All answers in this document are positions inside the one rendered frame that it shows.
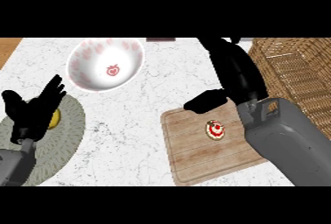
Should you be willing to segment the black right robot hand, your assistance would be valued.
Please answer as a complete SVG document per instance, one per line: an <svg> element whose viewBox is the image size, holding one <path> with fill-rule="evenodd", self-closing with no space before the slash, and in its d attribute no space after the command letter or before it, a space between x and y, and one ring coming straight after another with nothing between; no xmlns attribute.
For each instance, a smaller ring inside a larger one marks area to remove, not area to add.
<svg viewBox="0 0 331 224"><path fill-rule="evenodd" d="M265 79L246 50L238 46L240 38L228 42L224 38L198 38L209 51L212 65L222 87L206 90L185 104L184 109L204 114L228 100L240 105L269 97Z"/></svg>

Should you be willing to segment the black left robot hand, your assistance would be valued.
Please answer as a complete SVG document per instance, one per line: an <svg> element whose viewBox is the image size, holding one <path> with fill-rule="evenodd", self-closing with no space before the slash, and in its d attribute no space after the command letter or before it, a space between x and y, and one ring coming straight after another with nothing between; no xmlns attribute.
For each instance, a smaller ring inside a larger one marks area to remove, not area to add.
<svg viewBox="0 0 331 224"><path fill-rule="evenodd" d="M64 87L63 78L57 74L40 96L30 102L24 101L17 91L3 91L5 112L15 123L11 137L14 144L21 144L26 139L37 142L45 137L54 113L67 95Z"/></svg>

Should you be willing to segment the brown wicker basket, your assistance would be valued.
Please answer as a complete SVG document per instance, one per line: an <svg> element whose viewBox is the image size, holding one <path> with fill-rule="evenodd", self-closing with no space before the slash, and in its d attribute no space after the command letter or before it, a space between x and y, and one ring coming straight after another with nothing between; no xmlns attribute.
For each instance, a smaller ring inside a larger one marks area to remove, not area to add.
<svg viewBox="0 0 331 224"><path fill-rule="evenodd" d="M271 98L286 98L331 140L331 38L255 38L249 52Z"/></svg>

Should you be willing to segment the wooden cutting board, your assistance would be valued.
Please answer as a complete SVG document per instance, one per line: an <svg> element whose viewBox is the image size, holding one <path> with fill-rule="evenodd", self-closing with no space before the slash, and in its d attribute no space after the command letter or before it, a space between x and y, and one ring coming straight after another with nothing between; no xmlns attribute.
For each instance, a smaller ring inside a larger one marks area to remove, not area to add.
<svg viewBox="0 0 331 224"><path fill-rule="evenodd" d="M225 127L221 140L209 137L209 121L221 122ZM232 101L201 115L176 108L163 113L160 122L178 186L193 186L265 162L244 140L244 126Z"/></svg>

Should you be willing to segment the yellow fruit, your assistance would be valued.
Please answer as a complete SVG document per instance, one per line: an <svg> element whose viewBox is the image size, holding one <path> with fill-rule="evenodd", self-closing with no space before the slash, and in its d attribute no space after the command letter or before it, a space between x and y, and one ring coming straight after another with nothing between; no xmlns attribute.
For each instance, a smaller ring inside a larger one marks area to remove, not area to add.
<svg viewBox="0 0 331 224"><path fill-rule="evenodd" d="M49 127L48 127L49 130L52 130L58 126L60 120L61 120L61 111L60 111L60 109L57 109L54 116L52 116L51 123L49 123Z"/></svg>

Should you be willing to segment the round grey-green placemat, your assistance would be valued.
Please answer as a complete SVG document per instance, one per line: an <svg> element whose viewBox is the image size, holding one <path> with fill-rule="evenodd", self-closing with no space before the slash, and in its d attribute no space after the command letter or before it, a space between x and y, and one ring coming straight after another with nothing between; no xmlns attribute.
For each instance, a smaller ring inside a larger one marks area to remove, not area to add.
<svg viewBox="0 0 331 224"><path fill-rule="evenodd" d="M73 158L86 129L86 113L79 100L67 95L58 107L61 120L58 126L46 132L36 143L36 167L23 186L37 186L49 180ZM0 149L21 150L11 142L14 121L9 117L0 122Z"/></svg>

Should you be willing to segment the brown wooden surface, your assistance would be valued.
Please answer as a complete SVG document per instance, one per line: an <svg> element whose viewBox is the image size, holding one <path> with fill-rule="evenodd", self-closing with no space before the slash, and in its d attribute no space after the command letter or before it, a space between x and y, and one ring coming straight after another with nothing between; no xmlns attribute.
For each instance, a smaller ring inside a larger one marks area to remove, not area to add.
<svg viewBox="0 0 331 224"><path fill-rule="evenodd" d="M21 38L0 38L0 69L21 43Z"/></svg>

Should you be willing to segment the white bowl with red prints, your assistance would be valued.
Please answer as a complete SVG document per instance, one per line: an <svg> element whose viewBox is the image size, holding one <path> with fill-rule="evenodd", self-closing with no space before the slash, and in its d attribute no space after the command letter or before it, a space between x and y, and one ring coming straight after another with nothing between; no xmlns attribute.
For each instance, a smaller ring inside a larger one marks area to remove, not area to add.
<svg viewBox="0 0 331 224"><path fill-rule="evenodd" d="M71 84L91 93L122 88L144 67L145 49L136 38L86 38L67 58Z"/></svg>

